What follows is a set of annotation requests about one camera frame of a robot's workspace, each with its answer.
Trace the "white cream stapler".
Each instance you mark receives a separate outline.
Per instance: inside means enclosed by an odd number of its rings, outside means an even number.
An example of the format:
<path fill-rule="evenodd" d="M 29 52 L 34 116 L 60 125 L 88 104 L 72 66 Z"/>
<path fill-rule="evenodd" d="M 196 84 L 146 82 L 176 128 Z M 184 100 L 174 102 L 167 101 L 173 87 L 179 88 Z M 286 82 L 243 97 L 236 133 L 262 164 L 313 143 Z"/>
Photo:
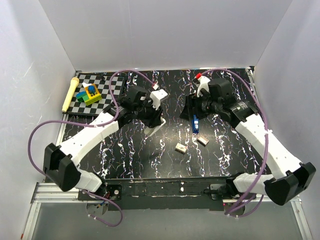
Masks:
<path fill-rule="evenodd" d="M 146 127 L 144 129 L 144 134 L 147 135 L 148 137 L 152 137 L 163 125 L 166 124 L 166 120 L 163 117 L 160 118 L 160 121 L 161 121 L 160 125 L 157 125 L 153 128 Z"/>

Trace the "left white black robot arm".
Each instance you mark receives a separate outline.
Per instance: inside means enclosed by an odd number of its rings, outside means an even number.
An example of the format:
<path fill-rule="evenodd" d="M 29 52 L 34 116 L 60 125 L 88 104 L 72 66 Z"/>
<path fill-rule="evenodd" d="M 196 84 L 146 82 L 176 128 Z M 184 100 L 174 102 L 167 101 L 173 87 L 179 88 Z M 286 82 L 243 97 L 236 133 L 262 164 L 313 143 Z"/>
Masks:
<path fill-rule="evenodd" d="M 102 140 L 133 120 L 140 120 L 144 133 L 152 136 L 165 123 L 162 101 L 168 97 L 163 90 L 148 92 L 130 87 L 127 94 L 111 103 L 91 123 L 60 145 L 49 144 L 44 151 L 43 171 L 62 191 L 72 188 L 89 191 L 95 200 L 106 196 L 106 181 L 96 173 L 80 169 L 81 160 Z"/>

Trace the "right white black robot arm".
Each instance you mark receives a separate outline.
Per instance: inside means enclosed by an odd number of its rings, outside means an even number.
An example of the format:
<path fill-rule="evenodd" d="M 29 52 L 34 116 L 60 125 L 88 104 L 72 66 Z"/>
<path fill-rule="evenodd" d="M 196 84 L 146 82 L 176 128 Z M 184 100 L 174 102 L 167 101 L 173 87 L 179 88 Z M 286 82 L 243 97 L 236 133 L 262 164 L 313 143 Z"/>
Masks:
<path fill-rule="evenodd" d="M 198 74 L 194 79 L 197 90 L 185 98 L 180 118 L 190 120 L 195 130 L 199 121 L 209 115 L 218 115 L 241 134 L 266 161 L 270 174 L 236 173 L 226 180 L 226 192 L 232 199 L 243 193 L 268 196 L 283 206 L 306 190 L 316 168 L 311 162 L 303 163 L 290 153 L 265 129 L 257 108 L 247 100 L 237 100 L 231 83 L 225 78 L 209 79 Z"/>

